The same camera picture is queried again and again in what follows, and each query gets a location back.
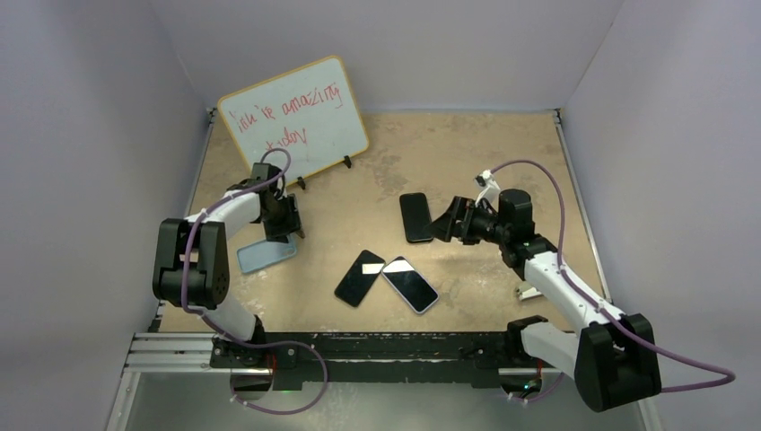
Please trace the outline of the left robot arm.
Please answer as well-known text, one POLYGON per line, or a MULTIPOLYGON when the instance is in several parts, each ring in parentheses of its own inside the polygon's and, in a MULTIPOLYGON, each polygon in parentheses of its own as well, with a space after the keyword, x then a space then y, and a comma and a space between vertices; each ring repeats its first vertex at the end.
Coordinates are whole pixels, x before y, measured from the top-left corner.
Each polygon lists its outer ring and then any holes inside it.
POLYGON ((229 187, 210 207, 159 225, 153 295, 234 342, 233 356, 247 367, 265 361, 268 344, 261 319, 229 292, 227 242, 248 224, 261 224, 267 243, 288 244, 303 234, 296 197, 284 189, 284 174, 271 163, 255 163, 246 180, 229 187))

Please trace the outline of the light blue phone case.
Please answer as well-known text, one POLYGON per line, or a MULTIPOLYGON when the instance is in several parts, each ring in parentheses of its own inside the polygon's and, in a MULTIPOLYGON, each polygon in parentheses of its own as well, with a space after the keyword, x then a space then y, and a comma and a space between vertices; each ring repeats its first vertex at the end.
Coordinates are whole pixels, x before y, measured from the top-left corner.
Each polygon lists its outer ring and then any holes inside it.
POLYGON ((236 256, 242 274, 258 272, 294 257, 297 243, 292 235, 286 242, 261 240, 237 250, 236 256))

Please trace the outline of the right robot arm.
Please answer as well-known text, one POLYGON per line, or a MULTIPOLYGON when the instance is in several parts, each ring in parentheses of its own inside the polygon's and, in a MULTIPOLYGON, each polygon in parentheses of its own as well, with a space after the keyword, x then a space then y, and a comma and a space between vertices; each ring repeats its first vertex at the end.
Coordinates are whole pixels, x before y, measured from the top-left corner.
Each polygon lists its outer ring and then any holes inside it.
POLYGON ((525 365, 537 358, 554 366, 573 379, 595 412, 661 392, 656 353, 635 341, 654 341, 651 324, 641 314, 627 314, 605 301, 563 264, 558 247, 535 231, 528 192, 501 191, 496 210, 455 197, 425 229, 443 242, 497 245, 504 264, 571 324, 565 332, 538 315, 510 322, 503 352, 511 363, 525 365))

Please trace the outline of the black phone case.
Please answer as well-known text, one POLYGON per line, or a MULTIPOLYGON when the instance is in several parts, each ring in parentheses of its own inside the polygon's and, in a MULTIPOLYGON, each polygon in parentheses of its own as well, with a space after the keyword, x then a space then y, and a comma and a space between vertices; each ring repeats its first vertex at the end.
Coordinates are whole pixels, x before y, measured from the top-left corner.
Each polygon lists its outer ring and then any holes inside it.
POLYGON ((427 197, 422 192, 405 193, 399 196, 402 222, 408 243, 427 243, 433 237, 427 230, 432 222, 427 197))

